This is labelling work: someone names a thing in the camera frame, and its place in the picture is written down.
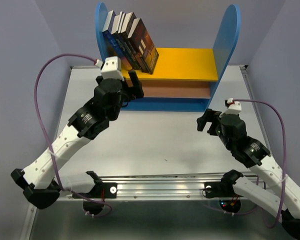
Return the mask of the blue Jane Eyre book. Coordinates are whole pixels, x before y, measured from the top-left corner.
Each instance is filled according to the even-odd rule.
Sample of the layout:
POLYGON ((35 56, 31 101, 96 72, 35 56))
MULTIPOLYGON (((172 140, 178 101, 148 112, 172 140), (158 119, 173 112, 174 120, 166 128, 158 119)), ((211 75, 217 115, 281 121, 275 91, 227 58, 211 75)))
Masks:
POLYGON ((102 34, 105 38, 106 43, 111 47, 109 52, 110 57, 117 56, 121 60, 121 64, 123 67, 128 71, 132 70, 133 66, 131 65, 130 61, 126 57, 125 49, 122 49, 119 45, 119 42, 115 38, 115 28, 117 23, 115 20, 118 17, 114 10, 108 12, 106 16, 106 20, 102 29, 102 34))

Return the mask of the red bordered cream book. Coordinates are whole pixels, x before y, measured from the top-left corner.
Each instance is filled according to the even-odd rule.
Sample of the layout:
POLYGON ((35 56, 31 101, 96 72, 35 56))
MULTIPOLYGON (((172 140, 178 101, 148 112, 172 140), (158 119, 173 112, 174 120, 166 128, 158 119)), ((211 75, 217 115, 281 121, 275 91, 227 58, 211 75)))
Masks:
POLYGON ((159 53, 150 37, 150 34, 141 18, 136 18, 133 22, 135 30, 130 33, 130 39, 135 44, 136 50, 139 52, 142 60, 148 67, 148 73, 153 74, 157 64, 159 53))

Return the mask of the dark sunset paperback book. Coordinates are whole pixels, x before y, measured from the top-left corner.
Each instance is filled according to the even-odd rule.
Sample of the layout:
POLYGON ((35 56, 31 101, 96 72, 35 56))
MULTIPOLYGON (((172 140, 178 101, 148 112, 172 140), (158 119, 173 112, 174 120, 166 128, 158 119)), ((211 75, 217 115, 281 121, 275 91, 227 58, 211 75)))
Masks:
POLYGON ((141 65, 141 67, 142 67, 142 70, 141 70, 141 71, 142 71, 143 73, 149 73, 149 71, 148 71, 149 68, 146 66, 145 61, 142 60, 142 57, 141 57, 140 53, 137 51, 135 44, 133 43, 133 41, 132 41, 131 38, 130 38, 130 34, 132 34, 133 31, 134 31, 135 29, 136 29, 136 25, 134 24, 134 21, 133 21, 132 27, 131 27, 130 32, 129 32, 129 35, 128 35, 128 40, 129 40, 129 42, 131 43, 133 49, 135 50, 136 57, 138 57, 138 59, 140 60, 140 65, 141 65))

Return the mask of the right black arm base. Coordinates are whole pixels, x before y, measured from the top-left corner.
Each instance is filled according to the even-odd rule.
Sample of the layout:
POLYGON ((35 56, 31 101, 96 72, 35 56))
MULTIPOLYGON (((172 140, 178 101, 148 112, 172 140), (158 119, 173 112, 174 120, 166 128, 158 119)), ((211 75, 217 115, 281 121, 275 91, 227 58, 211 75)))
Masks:
POLYGON ((219 205, 224 212, 238 214, 241 209, 241 196, 235 193, 233 186, 243 176, 237 170, 230 170, 219 181, 205 182, 201 194, 207 199, 221 198, 219 205))

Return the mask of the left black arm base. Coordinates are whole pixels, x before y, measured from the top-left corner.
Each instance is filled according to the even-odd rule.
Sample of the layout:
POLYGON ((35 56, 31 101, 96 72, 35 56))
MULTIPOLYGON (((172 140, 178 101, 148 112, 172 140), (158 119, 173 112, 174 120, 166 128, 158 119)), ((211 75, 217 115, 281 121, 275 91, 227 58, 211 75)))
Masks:
POLYGON ((116 182, 104 182, 94 171, 87 171, 76 176, 74 183, 71 190, 72 197, 83 200, 82 207, 85 215, 101 218, 113 211, 106 200, 117 197, 116 182))

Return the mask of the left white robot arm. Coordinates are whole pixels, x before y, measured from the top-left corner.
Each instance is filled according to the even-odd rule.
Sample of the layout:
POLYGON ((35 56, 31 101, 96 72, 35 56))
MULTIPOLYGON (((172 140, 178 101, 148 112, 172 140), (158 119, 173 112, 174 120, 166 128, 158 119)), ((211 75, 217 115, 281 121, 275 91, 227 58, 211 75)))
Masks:
POLYGON ((61 169, 81 148, 93 141, 118 119, 129 102, 144 97, 142 83, 129 71, 132 86, 111 73, 97 77, 93 97, 70 117, 55 141, 30 165, 16 168, 10 176, 23 190, 25 198, 38 209, 54 204, 62 192, 79 198, 115 198, 115 183, 104 183, 94 171, 59 176, 61 169))

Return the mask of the Three Days To See book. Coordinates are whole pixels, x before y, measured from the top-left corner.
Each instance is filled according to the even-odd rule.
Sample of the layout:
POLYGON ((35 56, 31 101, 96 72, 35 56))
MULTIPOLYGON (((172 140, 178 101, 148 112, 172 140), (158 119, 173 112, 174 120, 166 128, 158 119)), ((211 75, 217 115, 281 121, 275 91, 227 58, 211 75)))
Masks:
POLYGON ((128 40, 128 35, 130 33, 134 19, 136 19, 136 15, 134 14, 134 12, 123 14, 122 23, 118 35, 120 36, 121 40, 123 40, 123 45, 128 53, 127 58, 129 59, 133 69, 142 70, 142 66, 140 65, 140 60, 138 59, 136 51, 133 49, 132 44, 128 40))

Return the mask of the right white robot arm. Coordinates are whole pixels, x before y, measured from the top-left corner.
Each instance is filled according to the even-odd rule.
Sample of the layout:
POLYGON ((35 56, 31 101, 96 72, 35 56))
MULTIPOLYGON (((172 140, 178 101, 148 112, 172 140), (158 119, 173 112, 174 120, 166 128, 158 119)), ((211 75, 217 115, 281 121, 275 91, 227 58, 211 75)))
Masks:
POLYGON ((197 130, 217 136, 235 160, 260 177, 271 191, 255 185, 241 172, 230 170, 220 181, 205 182, 204 197, 227 198, 239 195, 279 217, 283 229, 300 240, 300 187, 277 164, 270 151, 257 139, 248 136, 245 122, 238 114, 207 109, 197 120, 197 130))

